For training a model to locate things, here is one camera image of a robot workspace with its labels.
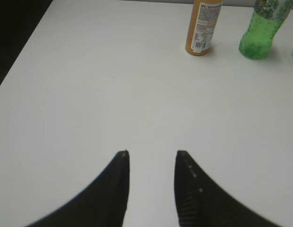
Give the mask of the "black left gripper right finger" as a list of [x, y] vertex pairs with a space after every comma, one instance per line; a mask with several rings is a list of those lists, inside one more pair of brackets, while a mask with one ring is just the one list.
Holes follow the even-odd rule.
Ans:
[[216, 184], [187, 151], [177, 152], [174, 197], [181, 227], [275, 227]]

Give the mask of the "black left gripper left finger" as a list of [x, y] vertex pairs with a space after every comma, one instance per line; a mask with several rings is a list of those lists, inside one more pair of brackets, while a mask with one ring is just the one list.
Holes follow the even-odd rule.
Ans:
[[121, 227], [129, 197], [129, 153], [119, 151], [76, 197], [32, 227]]

